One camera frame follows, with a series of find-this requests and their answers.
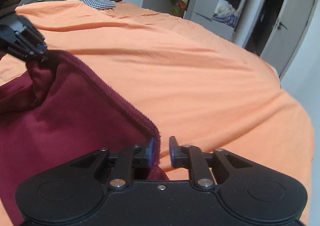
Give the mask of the orange bed sheet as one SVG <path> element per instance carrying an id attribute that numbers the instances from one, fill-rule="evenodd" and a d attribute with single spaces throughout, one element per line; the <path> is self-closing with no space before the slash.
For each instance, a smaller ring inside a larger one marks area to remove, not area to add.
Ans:
<path id="1" fill-rule="evenodd" d="M 16 11 L 45 36 L 48 52 L 78 58 L 155 124 L 167 175 L 150 180 L 136 169 L 131 186 L 109 189 L 71 167 L 84 154 L 18 185 L 19 225 L 307 224 L 313 128 L 268 63 L 215 35 L 197 39 L 182 19 L 170 19 L 176 31 L 157 27 L 149 10 L 135 16 L 69 0 Z M 17 78 L 26 70 L 2 57 L 1 86 L 13 80 L 6 71 Z M 252 161 L 254 181 L 246 189 L 170 189 L 171 181 L 189 179 L 187 169 L 171 165 L 171 136 Z"/>

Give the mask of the maroon red small garment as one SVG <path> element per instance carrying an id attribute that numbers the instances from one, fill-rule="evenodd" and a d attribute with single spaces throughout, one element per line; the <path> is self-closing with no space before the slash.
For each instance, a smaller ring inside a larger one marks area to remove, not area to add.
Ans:
<path id="1" fill-rule="evenodd" d="M 153 143 L 146 177 L 167 180 L 155 124 L 72 54 L 48 57 L 1 86 L 1 201 L 14 225 L 23 221 L 15 203 L 21 182 L 103 147 Z"/>

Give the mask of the colourful bag in wardrobe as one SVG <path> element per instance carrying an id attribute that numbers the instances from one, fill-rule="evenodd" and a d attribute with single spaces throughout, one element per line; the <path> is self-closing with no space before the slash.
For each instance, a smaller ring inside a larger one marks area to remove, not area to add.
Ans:
<path id="1" fill-rule="evenodd" d="M 176 17 L 183 17 L 186 11 L 189 0 L 178 0 L 178 2 L 172 8 L 170 14 Z"/>

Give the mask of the blue white checkered pillow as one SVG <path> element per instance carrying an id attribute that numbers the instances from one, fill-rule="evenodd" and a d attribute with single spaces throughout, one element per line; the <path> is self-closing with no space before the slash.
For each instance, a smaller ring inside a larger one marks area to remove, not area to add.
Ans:
<path id="1" fill-rule="evenodd" d="M 111 0 L 77 0 L 83 2 L 88 7 L 97 9 L 97 10 L 105 10 L 112 9 L 116 7 L 116 3 Z"/>

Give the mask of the grey room door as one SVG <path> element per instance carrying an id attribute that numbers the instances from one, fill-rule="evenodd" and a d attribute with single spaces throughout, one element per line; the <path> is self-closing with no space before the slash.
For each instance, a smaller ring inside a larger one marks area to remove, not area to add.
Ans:
<path id="1" fill-rule="evenodd" d="M 291 61 L 308 24 L 315 0 L 284 0 L 260 58 L 279 76 Z"/>

